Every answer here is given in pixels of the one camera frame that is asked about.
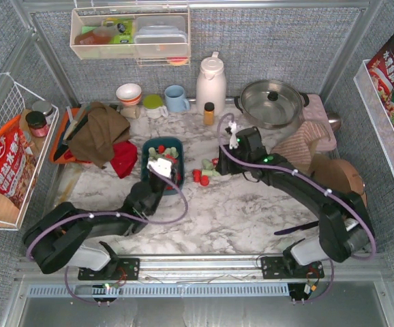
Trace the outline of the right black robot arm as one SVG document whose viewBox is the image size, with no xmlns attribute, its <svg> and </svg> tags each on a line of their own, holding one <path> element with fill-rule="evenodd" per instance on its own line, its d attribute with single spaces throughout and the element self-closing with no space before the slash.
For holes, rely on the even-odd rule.
<svg viewBox="0 0 394 327">
<path fill-rule="evenodd" d="M 318 219 L 318 235 L 289 246 L 284 255 L 299 266 L 356 258 L 369 245 L 369 259 L 376 254 L 374 229 L 362 197 L 342 193 L 299 172 L 285 157 L 267 153 L 256 127 L 238 130 L 233 114 L 225 114 L 230 140 L 219 145 L 218 170 L 225 174 L 250 174 L 256 182 L 282 190 L 308 208 Z"/>
</svg>

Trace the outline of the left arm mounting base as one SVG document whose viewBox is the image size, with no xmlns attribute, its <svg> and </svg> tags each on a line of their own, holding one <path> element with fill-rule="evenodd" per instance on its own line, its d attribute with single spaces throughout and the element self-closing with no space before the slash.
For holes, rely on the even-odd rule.
<svg viewBox="0 0 394 327">
<path fill-rule="evenodd" d="M 118 258 L 111 260 L 99 271 L 89 268 L 80 268 L 78 280 L 80 281 L 136 281 L 139 276 L 139 258 Z"/>
</svg>

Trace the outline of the green coffee capsule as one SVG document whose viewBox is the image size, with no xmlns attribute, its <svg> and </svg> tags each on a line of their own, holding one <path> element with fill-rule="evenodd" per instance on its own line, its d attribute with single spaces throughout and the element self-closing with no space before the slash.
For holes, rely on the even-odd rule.
<svg viewBox="0 0 394 327">
<path fill-rule="evenodd" d="M 157 155 L 157 151 L 156 151 L 156 149 L 154 147 L 150 147 L 148 149 L 148 154 L 149 154 L 150 157 L 155 157 Z"/>
<path fill-rule="evenodd" d="M 179 152 L 176 147 L 170 147 L 170 155 L 174 158 L 179 156 Z"/>
</svg>

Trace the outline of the brown cloth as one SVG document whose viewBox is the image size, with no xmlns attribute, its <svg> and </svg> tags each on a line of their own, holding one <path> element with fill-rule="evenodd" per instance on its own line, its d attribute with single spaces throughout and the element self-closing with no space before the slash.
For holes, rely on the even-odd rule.
<svg viewBox="0 0 394 327">
<path fill-rule="evenodd" d="M 130 122 L 114 108 L 92 102 L 87 122 L 69 141 L 69 150 L 79 161 L 101 168 L 115 156 L 113 145 L 130 139 Z"/>
</svg>

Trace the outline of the right arm mounting base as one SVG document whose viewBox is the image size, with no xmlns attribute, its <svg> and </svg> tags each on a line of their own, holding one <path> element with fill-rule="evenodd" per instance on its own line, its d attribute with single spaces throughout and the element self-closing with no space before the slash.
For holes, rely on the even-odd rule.
<svg viewBox="0 0 394 327">
<path fill-rule="evenodd" d="M 312 262 L 306 266 L 282 256 L 262 256 L 260 267 L 264 279 L 322 279 L 322 262 Z"/>
</svg>

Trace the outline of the teal storage basket tray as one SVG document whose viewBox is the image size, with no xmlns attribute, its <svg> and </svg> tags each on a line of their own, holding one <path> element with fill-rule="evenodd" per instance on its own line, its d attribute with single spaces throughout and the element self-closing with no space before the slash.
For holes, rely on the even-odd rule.
<svg viewBox="0 0 394 327">
<path fill-rule="evenodd" d="M 174 148 L 176 151 L 173 153 L 175 157 L 175 163 L 173 165 L 176 174 L 176 185 L 179 189 L 182 189 L 184 184 L 184 175 L 185 175 L 185 167 L 184 167 L 184 155 L 183 155 L 183 144 L 182 142 L 175 137 L 172 136 L 164 136 L 158 138 L 151 138 L 147 140 L 142 146 L 142 155 L 141 155 L 141 172 L 140 179 L 145 181 L 149 178 L 149 173 L 147 170 L 147 162 L 150 157 L 149 149 L 154 148 L 157 153 L 158 148 L 163 146 L 165 149 Z"/>
</svg>

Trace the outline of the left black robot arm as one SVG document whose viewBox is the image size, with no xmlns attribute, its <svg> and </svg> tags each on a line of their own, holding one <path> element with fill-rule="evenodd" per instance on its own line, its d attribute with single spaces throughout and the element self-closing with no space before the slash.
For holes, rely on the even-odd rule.
<svg viewBox="0 0 394 327">
<path fill-rule="evenodd" d="M 62 202 L 23 236 L 26 257 L 44 274 L 77 267 L 86 278 L 112 279 L 125 273 L 123 263 L 110 245 L 100 241 L 86 245 L 90 238 L 132 236 L 154 215 L 167 187 L 176 182 L 177 164 L 164 157 L 150 158 L 148 178 L 134 184 L 123 205 L 115 211 L 89 212 Z"/>
</svg>

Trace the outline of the red cloth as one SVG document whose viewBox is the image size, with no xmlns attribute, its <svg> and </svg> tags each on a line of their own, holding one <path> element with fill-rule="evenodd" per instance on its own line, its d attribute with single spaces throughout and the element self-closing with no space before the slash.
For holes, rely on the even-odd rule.
<svg viewBox="0 0 394 327">
<path fill-rule="evenodd" d="M 137 162 L 137 148 L 130 141 L 113 145 L 114 157 L 110 160 L 113 170 L 119 178 L 128 176 Z"/>
</svg>

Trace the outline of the pink striped towel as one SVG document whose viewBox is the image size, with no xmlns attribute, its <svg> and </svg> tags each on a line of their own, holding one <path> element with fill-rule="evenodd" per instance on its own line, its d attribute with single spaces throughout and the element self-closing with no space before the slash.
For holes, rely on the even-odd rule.
<svg viewBox="0 0 394 327">
<path fill-rule="evenodd" d="M 330 140 L 331 135 L 319 121 L 305 121 L 293 135 L 277 144 L 272 153 L 285 157 L 297 170 L 310 175 L 310 167 L 320 140 Z"/>
</svg>

